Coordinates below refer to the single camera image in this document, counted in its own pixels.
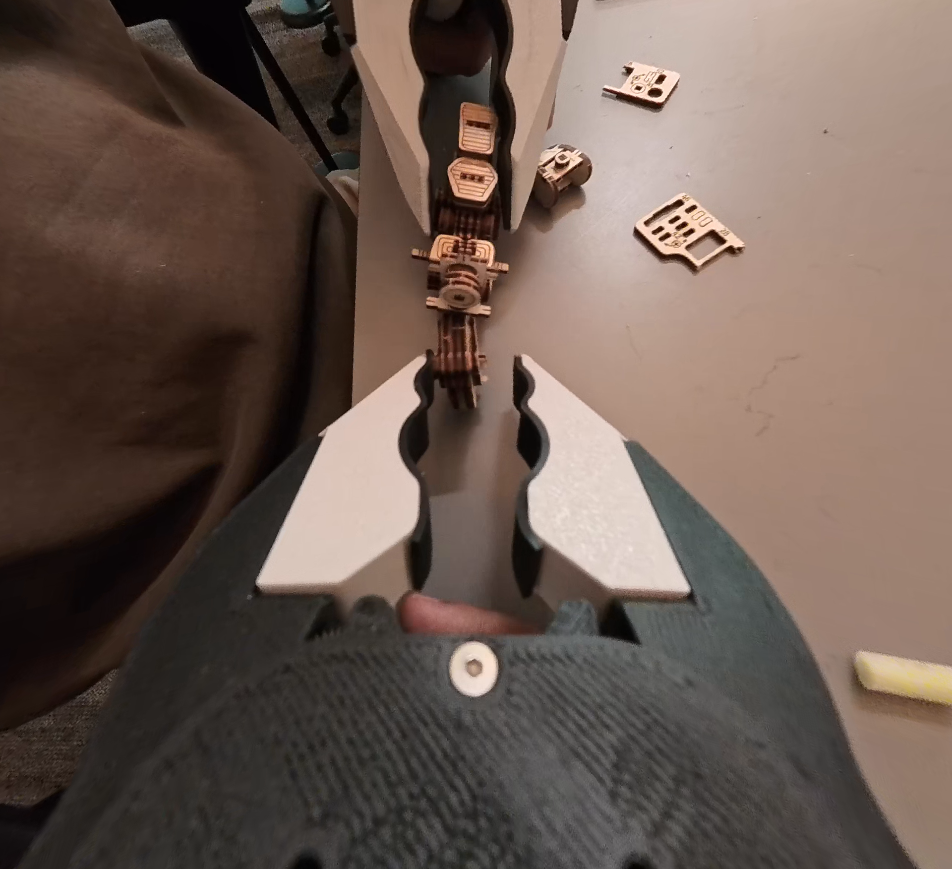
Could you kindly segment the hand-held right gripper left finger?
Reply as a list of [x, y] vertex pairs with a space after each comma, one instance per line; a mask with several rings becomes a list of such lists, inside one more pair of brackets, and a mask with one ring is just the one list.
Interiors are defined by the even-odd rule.
[[419, 461], [429, 445], [432, 353], [327, 426], [256, 580], [266, 595], [401, 598], [430, 572]]

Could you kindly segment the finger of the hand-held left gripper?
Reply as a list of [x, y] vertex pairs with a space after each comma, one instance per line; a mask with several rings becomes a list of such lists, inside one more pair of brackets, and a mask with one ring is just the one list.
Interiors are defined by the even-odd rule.
[[352, 0], [352, 56], [398, 184], [427, 231], [430, 158], [420, 124], [424, 79], [411, 38], [418, 2]]
[[551, 120], [578, 0], [484, 0], [496, 39], [492, 99], [506, 227], [522, 220]]

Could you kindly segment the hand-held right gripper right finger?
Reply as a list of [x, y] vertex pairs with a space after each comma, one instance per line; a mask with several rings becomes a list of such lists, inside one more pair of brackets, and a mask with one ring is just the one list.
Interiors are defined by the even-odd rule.
[[685, 601], [691, 588], [621, 432], [528, 355], [514, 358], [512, 566], [525, 599]]

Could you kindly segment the wooden motorcycle model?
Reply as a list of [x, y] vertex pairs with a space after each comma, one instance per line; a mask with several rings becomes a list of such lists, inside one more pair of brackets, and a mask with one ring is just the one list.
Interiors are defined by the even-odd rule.
[[456, 409], [478, 405], [485, 363], [478, 320], [490, 315], [494, 283], [508, 271], [497, 261], [495, 248], [502, 222], [494, 164], [497, 134], [491, 107], [461, 104], [457, 156], [435, 196], [430, 245], [412, 251], [427, 263], [425, 304], [437, 316], [434, 377]]

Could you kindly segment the black metal desk leg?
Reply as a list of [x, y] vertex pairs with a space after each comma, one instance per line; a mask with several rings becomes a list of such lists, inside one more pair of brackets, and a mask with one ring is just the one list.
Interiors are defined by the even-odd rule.
[[332, 153], [330, 152], [321, 134], [304, 108], [302, 101], [293, 90], [292, 84], [284, 74], [281, 66], [279, 66], [277, 59], [274, 57], [273, 53], [271, 53], [268, 43], [259, 32], [256, 25], [250, 18], [246, 8], [244, 7], [241, 8], [241, 18], [244, 25], [245, 34], [253, 52], [256, 54], [258, 61], [262, 64], [262, 66], [264, 66], [265, 71], [268, 73], [268, 77], [270, 77], [271, 81], [277, 87], [285, 103], [288, 105], [294, 119], [301, 127], [305, 137], [311, 143], [311, 146], [315, 149], [321, 161], [324, 163], [327, 172], [336, 170], [337, 164], [334, 161]]

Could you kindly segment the grey desk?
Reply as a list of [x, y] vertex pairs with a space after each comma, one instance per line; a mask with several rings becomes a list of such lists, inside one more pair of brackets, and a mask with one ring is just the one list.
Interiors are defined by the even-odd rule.
[[[681, 74], [652, 109], [624, 65]], [[512, 360], [528, 354], [705, 506], [821, 666], [911, 858], [950, 867], [950, 712], [855, 685], [950, 664], [950, 0], [580, 0], [549, 140], [593, 175], [500, 241], [479, 408], [437, 392], [425, 589], [512, 580]], [[700, 271], [634, 225], [687, 193], [744, 242]]]

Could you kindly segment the person's right hand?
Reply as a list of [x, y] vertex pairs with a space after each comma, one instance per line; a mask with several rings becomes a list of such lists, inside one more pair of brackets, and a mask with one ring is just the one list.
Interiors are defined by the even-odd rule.
[[415, 592], [400, 600], [396, 613], [402, 629], [411, 634], [470, 639], [539, 633], [536, 626], [501, 612], [441, 601]]

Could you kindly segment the small wooden cylinder assembly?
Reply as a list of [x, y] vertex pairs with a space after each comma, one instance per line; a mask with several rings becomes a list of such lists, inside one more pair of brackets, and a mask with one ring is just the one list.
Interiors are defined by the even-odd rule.
[[592, 170], [589, 155], [581, 149], [565, 143], [550, 146], [541, 152], [532, 196], [551, 210], [566, 190], [585, 185]]

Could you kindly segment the person's brown clothing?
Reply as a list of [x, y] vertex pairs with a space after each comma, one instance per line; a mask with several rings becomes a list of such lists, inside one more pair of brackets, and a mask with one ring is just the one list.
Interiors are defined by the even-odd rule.
[[346, 409], [352, 240], [109, 0], [2, 0], [2, 729], [84, 692]]

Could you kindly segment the pale yellow block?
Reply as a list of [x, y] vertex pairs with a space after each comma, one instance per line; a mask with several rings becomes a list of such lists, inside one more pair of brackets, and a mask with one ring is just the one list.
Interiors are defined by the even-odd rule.
[[858, 682], [868, 692], [951, 705], [949, 665], [859, 651], [853, 666]]

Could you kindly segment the small round-holed wooden puzzle frame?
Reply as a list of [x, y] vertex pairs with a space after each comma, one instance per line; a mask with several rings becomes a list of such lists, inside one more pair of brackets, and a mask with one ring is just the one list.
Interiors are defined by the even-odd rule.
[[660, 109], [666, 104], [681, 78], [676, 71], [640, 62], [628, 62], [623, 69], [623, 83], [620, 86], [605, 85], [602, 92], [652, 109]]

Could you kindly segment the small slotted wooden puzzle frame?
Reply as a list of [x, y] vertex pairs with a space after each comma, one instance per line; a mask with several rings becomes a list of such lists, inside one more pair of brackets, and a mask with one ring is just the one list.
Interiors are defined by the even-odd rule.
[[634, 233], [661, 258], [680, 260], [695, 272], [725, 252], [744, 250], [744, 242], [687, 193], [639, 219]]

